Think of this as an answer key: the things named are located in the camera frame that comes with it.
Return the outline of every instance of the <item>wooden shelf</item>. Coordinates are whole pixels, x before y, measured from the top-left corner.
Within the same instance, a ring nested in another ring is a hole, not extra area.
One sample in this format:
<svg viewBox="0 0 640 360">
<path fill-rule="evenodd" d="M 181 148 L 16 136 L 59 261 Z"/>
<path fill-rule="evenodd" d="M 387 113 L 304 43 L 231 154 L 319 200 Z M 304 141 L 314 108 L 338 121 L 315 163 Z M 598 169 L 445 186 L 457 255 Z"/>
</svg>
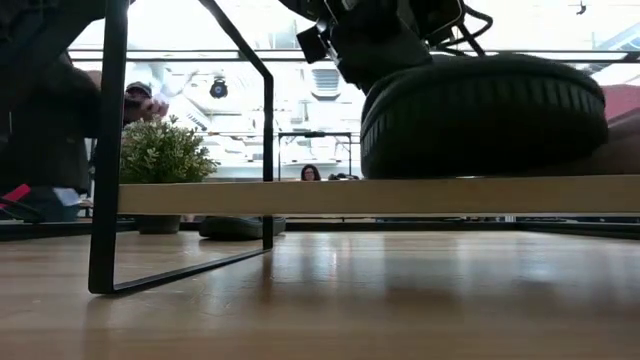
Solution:
<svg viewBox="0 0 640 360">
<path fill-rule="evenodd" d="M 634 215 L 640 175 L 121 185 L 122 214 Z"/>
</svg>

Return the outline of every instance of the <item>metal frame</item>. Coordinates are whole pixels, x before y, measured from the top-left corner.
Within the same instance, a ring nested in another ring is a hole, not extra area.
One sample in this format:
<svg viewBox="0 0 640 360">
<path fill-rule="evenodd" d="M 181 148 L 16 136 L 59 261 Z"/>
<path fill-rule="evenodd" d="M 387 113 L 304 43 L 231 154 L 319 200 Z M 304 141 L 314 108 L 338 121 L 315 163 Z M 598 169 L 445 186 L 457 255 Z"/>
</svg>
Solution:
<svg viewBox="0 0 640 360">
<path fill-rule="evenodd" d="M 350 132 L 322 132 L 322 131 L 304 131 L 304 132 L 281 132 L 278 133 L 278 181 L 282 180 L 282 160 L 280 159 L 280 155 L 282 154 L 280 145 L 281 145 L 281 141 L 283 137 L 305 137 L 308 139 L 315 139 L 315 138 L 324 138 L 327 136 L 333 136 L 334 138 L 338 138 L 338 137 L 346 137 L 347 139 L 349 139 L 349 175 L 352 175 L 352 158 L 351 158 L 351 150 L 352 150 L 352 145 L 353 145 L 353 139 L 352 139 L 352 134 Z"/>
<path fill-rule="evenodd" d="M 287 232 L 370 232 L 370 231 L 528 231 L 547 234 L 593 236 L 640 240 L 638 224 L 517 222 L 335 222 L 288 223 Z"/>
<path fill-rule="evenodd" d="M 98 62 L 102 59 L 102 50 L 97 49 L 70 49 L 74 62 Z M 640 56 L 640 51 L 620 50 L 487 50 L 487 54 L 526 54 L 550 60 L 573 64 L 636 64 L 634 60 Z M 257 49 L 256 54 L 263 62 L 299 62 L 306 63 L 300 49 Z M 463 53 L 473 53 L 473 50 L 462 50 Z M 131 55 L 127 61 L 133 62 L 238 62 L 246 61 L 239 51 L 227 49 L 194 49 L 194 50 L 129 50 Z M 433 54 L 444 54 L 434 51 Z M 597 54 L 595 58 L 586 58 L 584 55 Z"/>
<path fill-rule="evenodd" d="M 243 39 L 238 29 L 215 0 L 200 0 L 220 27 L 238 46 L 245 59 L 264 79 L 264 138 L 273 138 L 273 76 Z M 273 217 L 263 221 L 262 249 L 254 250 L 204 264 L 162 274 L 114 283 L 116 220 L 118 216 L 120 141 L 122 132 L 122 103 L 127 55 L 127 10 L 129 0 L 107 1 L 102 68 L 102 118 L 96 154 L 95 205 L 89 255 L 89 291 L 94 294 L 134 292 L 159 286 L 203 271 L 264 254 L 273 248 Z M 263 181 L 273 181 L 273 142 L 264 142 Z"/>
</svg>

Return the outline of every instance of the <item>person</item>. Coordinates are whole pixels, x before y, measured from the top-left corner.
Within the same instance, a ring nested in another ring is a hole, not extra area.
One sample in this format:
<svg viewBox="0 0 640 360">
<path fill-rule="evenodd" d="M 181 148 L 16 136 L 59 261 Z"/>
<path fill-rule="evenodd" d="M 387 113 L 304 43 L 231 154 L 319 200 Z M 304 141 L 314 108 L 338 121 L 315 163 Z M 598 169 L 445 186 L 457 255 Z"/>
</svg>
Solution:
<svg viewBox="0 0 640 360">
<path fill-rule="evenodd" d="M 131 83 L 127 85 L 125 89 L 125 95 L 127 99 L 144 102 L 144 101 L 152 101 L 153 99 L 153 91 L 151 87 L 145 83 L 140 81 Z M 122 126 L 127 126 L 136 121 L 151 121 L 153 119 L 154 114 L 164 115 L 166 114 L 165 108 L 151 109 L 150 111 L 140 111 L 138 108 L 134 108 L 128 111 L 125 111 L 124 118 L 122 119 Z M 89 159 L 89 174 L 91 178 L 95 175 L 95 156 L 96 156 L 96 148 L 91 151 L 90 159 Z"/>
<path fill-rule="evenodd" d="M 322 177 L 320 177 L 320 171 L 318 168 L 308 164 L 302 168 L 300 172 L 300 180 L 302 181 L 321 181 Z"/>
<path fill-rule="evenodd" d="M 85 138 L 98 137 L 100 82 L 100 72 L 74 67 L 67 53 L 47 69 L 10 114 L 11 134 L 0 152 L 0 195 L 27 184 L 31 191 L 20 201 L 45 222 L 76 219 L 73 192 L 90 187 Z M 125 118 L 166 114 L 167 107 L 149 98 L 126 109 Z"/>
</svg>

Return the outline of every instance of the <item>glass wall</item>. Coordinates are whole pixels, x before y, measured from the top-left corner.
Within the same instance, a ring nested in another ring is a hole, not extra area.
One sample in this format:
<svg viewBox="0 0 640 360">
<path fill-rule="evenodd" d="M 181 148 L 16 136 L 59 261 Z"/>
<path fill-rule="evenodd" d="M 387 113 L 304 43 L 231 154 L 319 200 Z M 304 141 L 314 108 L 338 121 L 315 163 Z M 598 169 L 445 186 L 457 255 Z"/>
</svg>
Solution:
<svg viewBox="0 0 640 360">
<path fill-rule="evenodd" d="M 364 96 L 344 83 L 331 62 L 303 61 L 295 34 L 309 22 L 277 0 L 219 2 L 274 74 L 276 133 L 351 133 L 353 173 L 360 175 Z M 466 2 L 495 19 L 494 28 L 480 38 L 486 49 L 526 52 L 576 66 L 605 86 L 609 117 L 640 107 L 640 3 L 587 0 L 586 10 L 577 15 L 579 1 Z M 170 99 L 180 125 L 196 128 L 221 163 L 215 177 L 260 178 L 262 79 L 209 13 L 197 0 L 138 0 L 129 17 L 126 81 L 149 83 Z M 472 19 L 468 24 L 472 29 L 481 25 Z M 102 22 L 96 22 L 74 42 L 76 66 L 100 68 L 102 32 Z M 460 49 L 469 50 L 464 45 Z M 226 98 L 209 94 L 216 78 L 224 79 Z M 298 177 L 307 163 L 316 164 L 323 177 L 348 172 L 346 136 L 271 140 L 281 154 L 285 178 Z"/>
</svg>

